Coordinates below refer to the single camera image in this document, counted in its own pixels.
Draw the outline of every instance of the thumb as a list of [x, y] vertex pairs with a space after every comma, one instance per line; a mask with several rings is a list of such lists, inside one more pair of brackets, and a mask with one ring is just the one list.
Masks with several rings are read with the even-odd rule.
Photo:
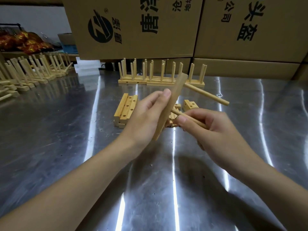
[[207, 138], [210, 134], [209, 130], [206, 130], [199, 126], [197, 123], [188, 119], [187, 117], [180, 115], [175, 120], [174, 123], [181, 126], [185, 131], [194, 136], [197, 140], [202, 141], [204, 138]]
[[163, 109], [168, 104], [170, 97], [171, 97], [171, 91], [169, 89], [165, 89], [164, 92], [157, 98], [152, 108], [150, 108], [150, 113], [154, 117], [159, 117]]

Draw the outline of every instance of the printed logo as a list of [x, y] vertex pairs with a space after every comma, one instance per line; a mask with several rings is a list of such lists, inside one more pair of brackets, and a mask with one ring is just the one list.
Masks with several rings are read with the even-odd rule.
[[89, 20], [88, 30], [93, 39], [99, 43], [107, 43], [113, 37], [113, 27], [108, 19], [93, 10], [95, 16]]

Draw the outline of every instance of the stainless steel table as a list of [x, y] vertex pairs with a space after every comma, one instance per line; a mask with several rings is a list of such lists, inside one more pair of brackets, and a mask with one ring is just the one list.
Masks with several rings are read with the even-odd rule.
[[[113, 115], [123, 93], [164, 87], [117, 83], [117, 72], [76, 74], [0, 103], [0, 215], [23, 204], [106, 147], [120, 133]], [[295, 82], [206, 77], [222, 106], [187, 88], [178, 102], [226, 112], [267, 163], [308, 188], [308, 93]], [[283, 230], [248, 187], [199, 149], [181, 128], [111, 182], [77, 230]]]

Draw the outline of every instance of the hand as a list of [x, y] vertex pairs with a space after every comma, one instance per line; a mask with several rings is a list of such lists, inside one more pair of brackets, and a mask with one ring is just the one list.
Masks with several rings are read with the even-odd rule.
[[166, 107], [171, 91], [156, 91], [148, 95], [136, 105], [131, 118], [120, 137], [133, 142], [139, 153], [150, 143], [162, 110]]
[[185, 114], [204, 122], [209, 129], [198, 126], [183, 115], [178, 116], [173, 123], [193, 135], [210, 158], [232, 176], [236, 177], [239, 171], [264, 163], [249, 147], [226, 113], [196, 108]]

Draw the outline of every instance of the white wall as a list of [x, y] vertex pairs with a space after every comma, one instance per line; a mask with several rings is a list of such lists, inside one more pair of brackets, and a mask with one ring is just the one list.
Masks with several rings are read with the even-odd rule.
[[41, 32], [59, 42], [59, 33], [70, 33], [64, 7], [0, 5], [0, 23], [19, 23], [28, 32]]

